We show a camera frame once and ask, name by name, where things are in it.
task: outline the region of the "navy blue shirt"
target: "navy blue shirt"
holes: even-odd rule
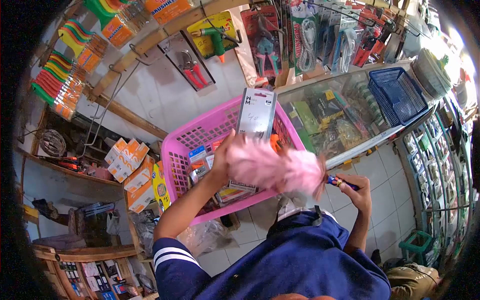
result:
[[[153,246],[161,299],[271,299],[297,293],[307,298],[390,298],[386,275],[356,249],[343,247],[348,231],[330,216],[302,212],[272,226],[267,238],[224,272],[211,277],[179,241],[162,238]]]

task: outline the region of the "white stripe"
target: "white stripe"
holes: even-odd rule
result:
[[[194,263],[198,267],[200,267],[200,265],[198,264],[198,262],[196,260],[194,260],[193,258],[190,258],[188,256],[181,255],[181,254],[167,254],[165,256],[160,257],[158,259],[158,261],[155,263],[155,272],[156,272],[156,268],[158,267],[159,264],[161,264],[164,261],[170,260],[170,259],[181,259],[181,260],[184,260],[184,261],[187,261],[187,262]]]
[[[162,248],[162,249],[158,250],[155,253],[155,256],[153,257],[153,262],[155,262],[155,260],[159,256],[161,256],[162,254],[167,253],[167,252],[181,253],[181,254],[187,255],[188,257],[193,258],[193,256],[190,253],[186,252],[184,249],[180,249],[180,248],[177,248],[177,247],[166,247],[166,248]]]

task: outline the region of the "red-handled pruning shears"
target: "red-handled pruning shears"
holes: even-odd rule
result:
[[[207,86],[208,82],[205,80],[202,73],[200,72],[200,67],[197,65],[197,62],[192,60],[192,57],[190,56],[190,53],[188,53],[188,50],[182,50],[181,54],[183,57],[183,72],[185,73],[187,78],[199,89]],[[201,83],[195,78],[195,75],[197,75]]]

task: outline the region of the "green stool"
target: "green stool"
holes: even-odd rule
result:
[[[425,256],[428,246],[432,242],[432,236],[426,232],[420,231],[420,230],[413,230],[408,238],[406,238],[406,241],[401,241],[398,246],[403,250],[405,250],[406,254],[403,256],[406,258],[407,261],[409,261],[409,252],[413,252],[415,254],[418,254],[418,261],[416,263],[425,265],[424,264],[424,259],[423,257]]]

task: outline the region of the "glass counter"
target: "glass counter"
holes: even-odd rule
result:
[[[408,64],[380,66],[368,71]],[[279,91],[278,103],[305,148],[324,155],[332,168],[379,144],[404,126],[392,128],[368,89],[368,71],[303,82]]]

